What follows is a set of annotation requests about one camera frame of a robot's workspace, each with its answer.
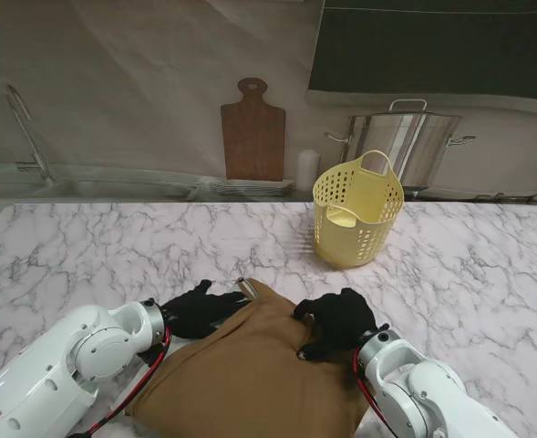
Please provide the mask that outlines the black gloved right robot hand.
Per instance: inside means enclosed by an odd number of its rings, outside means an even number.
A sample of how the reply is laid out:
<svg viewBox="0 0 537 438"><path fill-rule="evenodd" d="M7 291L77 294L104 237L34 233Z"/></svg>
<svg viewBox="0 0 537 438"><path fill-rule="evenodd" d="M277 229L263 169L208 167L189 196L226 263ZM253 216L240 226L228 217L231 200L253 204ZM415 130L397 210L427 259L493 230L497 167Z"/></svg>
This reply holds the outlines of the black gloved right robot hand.
<svg viewBox="0 0 537 438"><path fill-rule="evenodd" d="M327 293L317 299L301 301L294 308L293 317L303 320L307 316L313 318L317 334L315 340L297 351L300 360L326 360L334 352L358 347L379 331L365 298L349 287L338 294Z"/></svg>

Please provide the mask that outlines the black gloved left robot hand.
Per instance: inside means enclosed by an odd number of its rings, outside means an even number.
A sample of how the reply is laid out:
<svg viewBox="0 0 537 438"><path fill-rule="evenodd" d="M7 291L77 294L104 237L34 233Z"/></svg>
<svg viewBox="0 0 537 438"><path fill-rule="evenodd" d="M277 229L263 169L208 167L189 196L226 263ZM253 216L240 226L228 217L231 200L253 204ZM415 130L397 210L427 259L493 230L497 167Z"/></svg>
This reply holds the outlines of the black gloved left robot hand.
<svg viewBox="0 0 537 438"><path fill-rule="evenodd" d="M165 326L172 336L204 339L217 329L218 323L250 303L242 292L209 295L211 286L211 280L203 279L194 289L160 306Z"/></svg>

